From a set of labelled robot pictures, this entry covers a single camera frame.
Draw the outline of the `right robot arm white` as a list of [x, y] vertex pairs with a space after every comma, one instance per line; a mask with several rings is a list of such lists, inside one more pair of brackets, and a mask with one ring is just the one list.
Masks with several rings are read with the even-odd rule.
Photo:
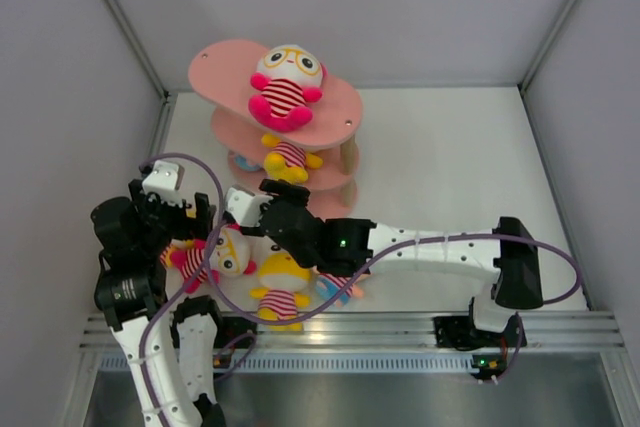
[[520, 311], [543, 305], [538, 249], [523, 223], [502, 217], [488, 231], [438, 234], [370, 219], [323, 220], [308, 208], [308, 189], [265, 179], [258, 192], [232, 187], [227, 213], [244, 234], [266, 237], [302, 268], [353, 285], [366, 273], [403, 268], [467, 277], [482, 288], [469, 304], [468, 335], [491, 343]]

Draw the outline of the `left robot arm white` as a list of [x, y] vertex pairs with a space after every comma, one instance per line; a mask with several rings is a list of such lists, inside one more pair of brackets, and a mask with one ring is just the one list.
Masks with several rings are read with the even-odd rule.
[[90, 215], [102, 246], [94, 302], [126, 358], [146, 425], [223, 426], [212, 360], [226, 323], [208, 296], [167, 296], [160, 262], [172, 240], [216, 239], [216, 209], [201, 193], [190, 215], [187, 201], [147, 193], [139, 179], [128, 188]]

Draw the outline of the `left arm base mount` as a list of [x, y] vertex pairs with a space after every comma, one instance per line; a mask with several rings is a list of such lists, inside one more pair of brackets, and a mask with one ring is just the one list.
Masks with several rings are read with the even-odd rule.
[[257, 342], [257, 324], [242, 317], [224, 317], [214, 341], [214, 382], [245, 367]]

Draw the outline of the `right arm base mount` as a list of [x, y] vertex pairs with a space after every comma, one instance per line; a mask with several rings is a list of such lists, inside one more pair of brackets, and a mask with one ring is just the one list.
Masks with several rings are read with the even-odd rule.
[[521, 317], [512, 316], [499, 333], [478, 330], [470, 315], [433, 319], [436, 346], [470, 354], [470, 376], [480, 385], [498, 385], [527, 346]]

